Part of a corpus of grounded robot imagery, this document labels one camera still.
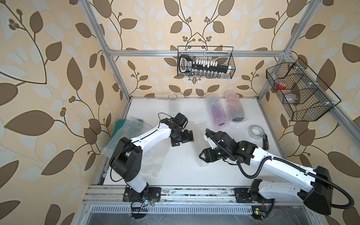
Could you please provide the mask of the clear ribbed glass vase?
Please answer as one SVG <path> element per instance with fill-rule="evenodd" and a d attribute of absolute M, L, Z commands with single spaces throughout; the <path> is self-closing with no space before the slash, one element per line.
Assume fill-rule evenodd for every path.
<path fill-rule="evenodd" d="M 177 94 L 171 93 L 168 95 L 168 106 L 169 106 L 169 114 L 172 117 L 175 117 L 180 112 Z"/>

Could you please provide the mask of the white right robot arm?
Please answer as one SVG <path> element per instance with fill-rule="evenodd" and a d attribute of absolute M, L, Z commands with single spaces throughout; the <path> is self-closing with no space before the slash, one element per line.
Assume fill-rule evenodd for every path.
<path fill-rule="evenodd" d="M 237 142 L 222 131 L 206 129 L 204 139 L 210 147 L 199 158 L 206 163 L 231 160 L 244 177 L 253 180 L 248 194 L 254 201 L 300 201 L 319 214 L 331 214 L 335 187 L 326 168 L 297 165 L 251 142 Z"/>

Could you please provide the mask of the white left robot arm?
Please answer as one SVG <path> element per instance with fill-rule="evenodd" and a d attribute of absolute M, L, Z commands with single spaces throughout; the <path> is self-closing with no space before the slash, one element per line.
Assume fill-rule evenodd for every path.
<path fill-rule="evenodd" d="M 193 132 L 186 129 L 188 119 L 180 112 L 175 117 L 160 119 L 150 131 L 128 139 L 121 138 L 110 157 L 109 167 L 136 193 L 147 191 L 148 183 L 140 174 L 143 154 L 163 140 L 171 139 L 172 147 L 194 140 Z"/>

